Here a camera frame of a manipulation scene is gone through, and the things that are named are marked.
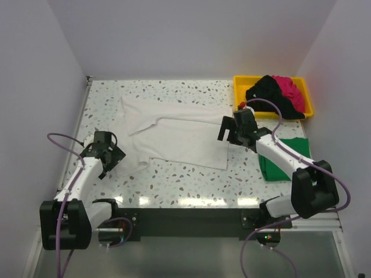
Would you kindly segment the white t shirt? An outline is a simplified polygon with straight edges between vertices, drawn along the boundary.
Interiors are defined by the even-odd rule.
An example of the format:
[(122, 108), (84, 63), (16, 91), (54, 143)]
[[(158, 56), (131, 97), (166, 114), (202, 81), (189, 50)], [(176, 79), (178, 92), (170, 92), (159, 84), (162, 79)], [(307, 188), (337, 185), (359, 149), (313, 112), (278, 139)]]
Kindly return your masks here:
[(230, 107), (121, 97), (110, 128), (126, 154), (117, 175), (142, 171), (151, 159), (226, 170), (228, 143), (217, 137), (223, 117), (231, 115)]

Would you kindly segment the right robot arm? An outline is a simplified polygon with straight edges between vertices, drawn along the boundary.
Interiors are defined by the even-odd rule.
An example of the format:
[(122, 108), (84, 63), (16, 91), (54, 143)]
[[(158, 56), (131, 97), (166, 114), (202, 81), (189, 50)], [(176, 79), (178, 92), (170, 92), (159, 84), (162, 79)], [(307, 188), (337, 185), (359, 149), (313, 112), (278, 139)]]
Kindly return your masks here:
[(227, 140), (261, 155), (279, 167), (291, 180), (290, 195), (277, 196), (259, 205), (254, 227), (272, 227), (292, 214), (308, 219), (339, 203), (339, 194), (330, 164), (301, 155), (279, 140), (273, 131), (258, 127), (248, 109), (224, 116), (217, 138)]

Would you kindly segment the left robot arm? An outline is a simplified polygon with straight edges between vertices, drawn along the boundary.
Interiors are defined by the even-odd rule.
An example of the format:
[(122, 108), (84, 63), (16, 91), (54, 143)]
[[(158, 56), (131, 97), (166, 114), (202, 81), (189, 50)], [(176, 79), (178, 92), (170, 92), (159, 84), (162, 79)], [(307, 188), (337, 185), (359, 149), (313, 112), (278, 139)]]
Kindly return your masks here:
[(82, 142), (78, 165), (67, 185), (39, 208), (45, 250), (84, 250), (92, 232), (104, 224), (114, 227), (120, 213), (115, 199), (88, 200), (96, 180), (102, 180), (126, 156), (110, 131), (96, 131)]

